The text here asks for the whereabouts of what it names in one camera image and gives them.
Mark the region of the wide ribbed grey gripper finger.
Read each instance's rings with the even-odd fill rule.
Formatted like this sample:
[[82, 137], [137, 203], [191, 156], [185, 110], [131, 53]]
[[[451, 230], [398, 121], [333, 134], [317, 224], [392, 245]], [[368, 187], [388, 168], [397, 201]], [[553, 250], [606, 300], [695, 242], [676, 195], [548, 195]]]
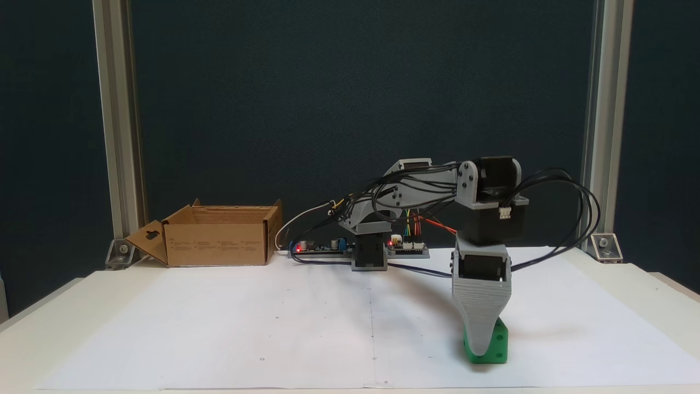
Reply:
[[452, 298], [463, 319], [467, 343], [475, 356], [483, 356], [493, 329], [511, 297], [508, 281], [453, 279]]

